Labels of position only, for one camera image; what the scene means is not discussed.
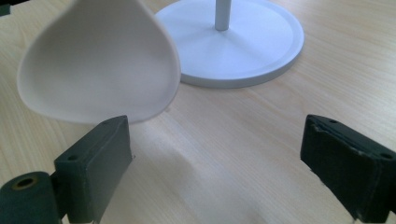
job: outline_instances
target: white round base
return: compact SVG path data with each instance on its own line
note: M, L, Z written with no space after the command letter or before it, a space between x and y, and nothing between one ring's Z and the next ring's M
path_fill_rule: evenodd
M233 0L230 28L215 29L216 1L182 0L157 13L177 46L181 81L209 88L261 84L288 70L304 31L286 9L266 0Z

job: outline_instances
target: white object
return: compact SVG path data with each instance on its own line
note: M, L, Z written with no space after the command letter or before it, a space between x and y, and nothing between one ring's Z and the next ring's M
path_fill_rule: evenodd
M295 62L304 31L292 14L266 0L233 0L229 29L220 31L228 2L184 0L157 13L177 45L181 81L240 88L278 77Z
M28 49L18 90L35 112L99 123L149 119L173 100L177 51L137 0L77 0Z

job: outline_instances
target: wooden table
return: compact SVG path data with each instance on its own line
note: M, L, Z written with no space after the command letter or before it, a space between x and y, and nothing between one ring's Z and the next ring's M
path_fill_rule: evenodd
M154 12L172 2L145 0ZM396 2L273 2L304 27L296 64L244 89L180 84L160 116L131 125L136 158L101 223L353 222L300 161L304 120L337 119L396 149ZM0 18L0 185L52 173L53 160L92 128L37 115L17 92L22 54L68 4L32 0Z

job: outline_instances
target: wood grain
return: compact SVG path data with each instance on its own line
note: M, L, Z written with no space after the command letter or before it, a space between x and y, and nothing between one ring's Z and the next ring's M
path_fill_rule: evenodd
M156 12L175 1L144 2ZM131 125L136 159L102 223L353 222L299 159L304 119L337 119L396 149L396 2L273 2L304 27L296 64L250 88L180 84L160 116ZM0 185L53 172L53 160L92 128L37 115L16 86L26 48L69 4L32 0L0 18Z

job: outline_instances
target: white pole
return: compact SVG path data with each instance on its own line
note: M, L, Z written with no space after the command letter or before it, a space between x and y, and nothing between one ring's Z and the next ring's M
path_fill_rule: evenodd
M216 0L215 28L226 31L230 25L231 0Z

